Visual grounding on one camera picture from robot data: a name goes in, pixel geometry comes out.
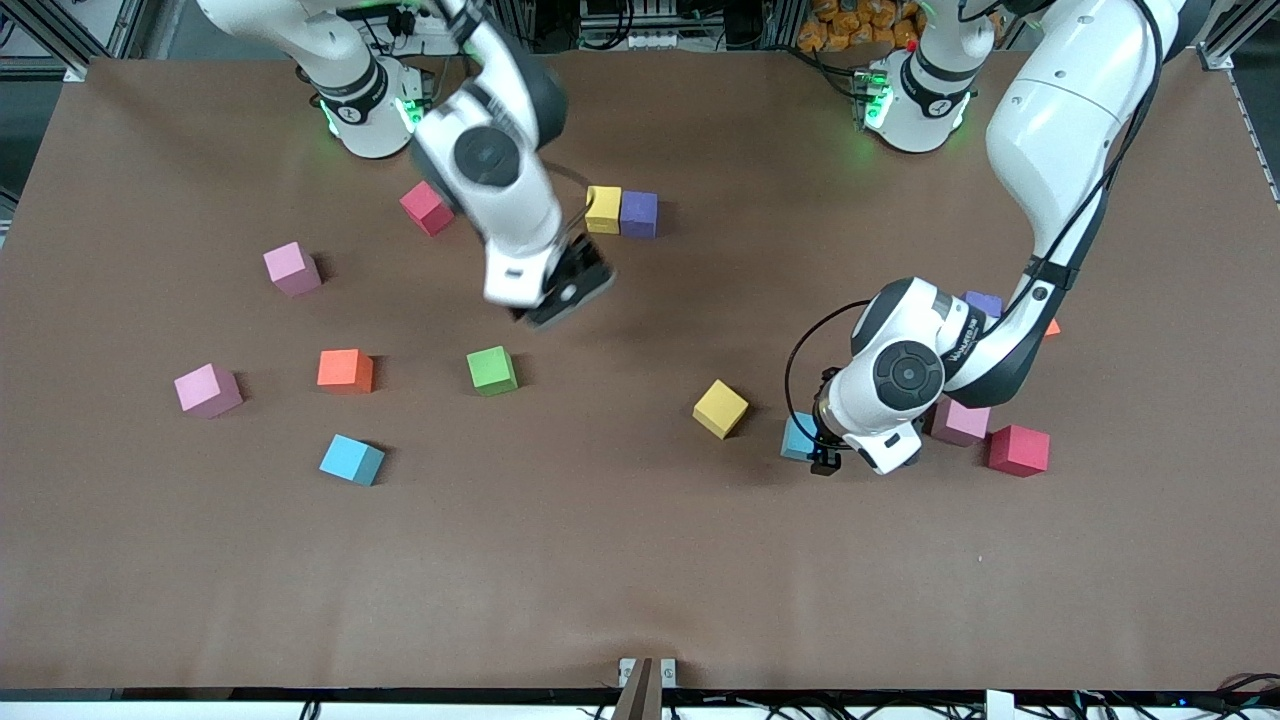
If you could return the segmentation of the pile of orange objects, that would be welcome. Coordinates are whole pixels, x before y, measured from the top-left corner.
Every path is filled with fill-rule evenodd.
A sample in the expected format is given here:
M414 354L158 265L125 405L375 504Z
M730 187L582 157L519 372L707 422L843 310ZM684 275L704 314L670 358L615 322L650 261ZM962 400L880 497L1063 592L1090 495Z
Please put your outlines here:
M881 44L893 50L989 51L1014 0L808 0L788 37L813 53Z

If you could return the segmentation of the green foam cube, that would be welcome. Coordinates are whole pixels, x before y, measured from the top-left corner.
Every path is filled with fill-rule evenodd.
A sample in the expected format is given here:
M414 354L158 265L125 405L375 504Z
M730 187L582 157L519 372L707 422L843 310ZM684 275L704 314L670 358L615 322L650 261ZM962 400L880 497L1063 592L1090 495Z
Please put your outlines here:
M506 347L495 346L466 355L472 388L483 397L518 388L515 361Z

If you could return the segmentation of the grey electrical equipment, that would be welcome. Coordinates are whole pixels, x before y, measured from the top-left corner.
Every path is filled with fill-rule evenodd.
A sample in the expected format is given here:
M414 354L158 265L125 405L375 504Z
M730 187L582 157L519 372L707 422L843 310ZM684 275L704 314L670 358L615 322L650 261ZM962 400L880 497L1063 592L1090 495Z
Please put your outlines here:
M577 46L608 53L675 49L691 0L576 0Z

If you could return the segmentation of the aluminium frame profile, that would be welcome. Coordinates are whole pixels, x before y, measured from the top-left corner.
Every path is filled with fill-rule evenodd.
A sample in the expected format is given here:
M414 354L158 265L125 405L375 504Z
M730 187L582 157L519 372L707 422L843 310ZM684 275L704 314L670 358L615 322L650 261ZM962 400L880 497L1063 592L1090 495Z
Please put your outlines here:
M1280 0L1213 0L1194 49L1204 70L1229 70L1231 55L1280 17Z
M0 81L81 82L136 56L164 0L0 0Z

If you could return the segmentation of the aluminium table edge rail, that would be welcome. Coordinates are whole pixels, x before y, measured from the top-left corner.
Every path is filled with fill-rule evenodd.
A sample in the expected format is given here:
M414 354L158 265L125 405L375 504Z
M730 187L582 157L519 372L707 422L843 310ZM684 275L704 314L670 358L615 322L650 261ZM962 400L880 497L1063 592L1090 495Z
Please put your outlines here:
M1277 184L1277 182L1275 181L1274 173L1271 172L1271 167L1270 167L1268 159L1266 158L1266 154L1265 154L1265 150L1262 147L1260 136L1257 135L1257 132L1254 129L1254 124L1252 122L1251 113L1249 113L1249 110L1245 106L1245 101L1244 101L1244 99L1242 96L1242 91L1239 90L1239 85L1238 85L1238 82L1235 79L1233 69L1228 69L1228 79L1230 82L1231 91L1233 91L1234 99L1236 101L1238 109L1239 109L1239 111L1242 114L1242 119L1243 119L1243 123L1244 123L1244 127L1245 127L1245 132L1248 133L1251 145L1252 145L1253 151L1254 151L1254 154L1256 154L1256 156L1258 159L1260 168L1261 168L1261 172L1263 174L1263 179L1265 179L1265 182L1267 184L1267 188L1268 188L1268 192L1271 195L1271 199L1275 202L1275 205L1277 206L1277 209L1280 209L1280 184Z

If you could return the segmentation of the small metal bracket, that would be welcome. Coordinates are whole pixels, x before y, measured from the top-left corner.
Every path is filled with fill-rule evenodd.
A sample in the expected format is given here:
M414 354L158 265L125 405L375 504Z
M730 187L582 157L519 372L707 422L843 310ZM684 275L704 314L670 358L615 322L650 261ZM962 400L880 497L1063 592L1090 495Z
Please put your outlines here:
M678 687L677 683L677 661L675 659L660 659L655 661L655 665L660 669L660 685L663 689L675 689ZM637 659L626 657L621 659L617 664L617 683L618 688L625 687L630 679L632 670L637 666Z

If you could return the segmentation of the white power strip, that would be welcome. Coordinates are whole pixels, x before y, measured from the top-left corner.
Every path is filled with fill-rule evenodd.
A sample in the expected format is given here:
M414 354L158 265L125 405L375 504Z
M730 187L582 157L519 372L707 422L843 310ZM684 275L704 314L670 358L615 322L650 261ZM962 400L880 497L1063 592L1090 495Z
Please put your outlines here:
M416 20L402 40L392 38L390 56L470 55L494 61L513 47L486 0L397 0L396 6L428 18Z

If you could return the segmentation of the pink foam cube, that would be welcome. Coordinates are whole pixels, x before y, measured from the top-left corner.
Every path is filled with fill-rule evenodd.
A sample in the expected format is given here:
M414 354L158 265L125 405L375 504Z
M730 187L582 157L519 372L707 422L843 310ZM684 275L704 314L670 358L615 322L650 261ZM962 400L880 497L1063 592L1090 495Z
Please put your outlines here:
M289 297L298 297L323 286L314 256L298 242L266 251L262 260L270 282Z
M989 407L968 407L943 395L931 410L925 423L927 434L957 447L972 447L986 442L989 433Z
M236 375L209 363L174 379L180 410L191 416L214 419L243 404Z

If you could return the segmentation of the brown table mat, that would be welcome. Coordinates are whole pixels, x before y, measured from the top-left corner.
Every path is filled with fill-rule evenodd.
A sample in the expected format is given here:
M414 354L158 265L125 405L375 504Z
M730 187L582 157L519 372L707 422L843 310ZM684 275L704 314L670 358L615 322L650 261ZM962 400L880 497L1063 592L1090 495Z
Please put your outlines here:
M563 55L563 201L660 196L616 283L544 331L480 293L407 158L328 135L288 61L105 61L61 91L0 250L0 688L1213 689L1280 673L1280 209L1228 77L1170 63L1018 397L1020 479L928 441L878 477L780 456L829 310L920 275L1007 293L1030 231L982 126L892 152L781 55ZM289 297L266 251L323 286ZM466 355L503 346L516 391ZM323 350L370 395L316 387ZM243 404L180 410L230 370ZM714 380L727 439L692 419ZM321 473L334 434L387 454Z

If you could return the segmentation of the yellow foam cube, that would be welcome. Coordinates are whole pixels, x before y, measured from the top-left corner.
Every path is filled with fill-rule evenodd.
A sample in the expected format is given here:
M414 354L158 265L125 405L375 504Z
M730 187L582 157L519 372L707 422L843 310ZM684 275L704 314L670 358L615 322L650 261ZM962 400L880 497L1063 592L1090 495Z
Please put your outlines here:
M692 419L718 439L727 439L750 405L723 380L714 380L694 404Z
M621 206L623 190L617 186L590 184L586 192L584 222L594 234L621 233Z

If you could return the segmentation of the red foam cube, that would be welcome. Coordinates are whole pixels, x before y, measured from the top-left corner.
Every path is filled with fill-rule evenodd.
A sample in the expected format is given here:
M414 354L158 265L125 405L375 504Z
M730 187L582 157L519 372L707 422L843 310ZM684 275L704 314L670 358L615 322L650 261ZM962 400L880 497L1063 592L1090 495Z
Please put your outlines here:
M452 206L426 181L420 181L399 199L399 205L421 232L438 237L454 220Z
M989 437L986 465L1012 477L1028 478L1048 470L1050 454L1050 434L1007 425Z

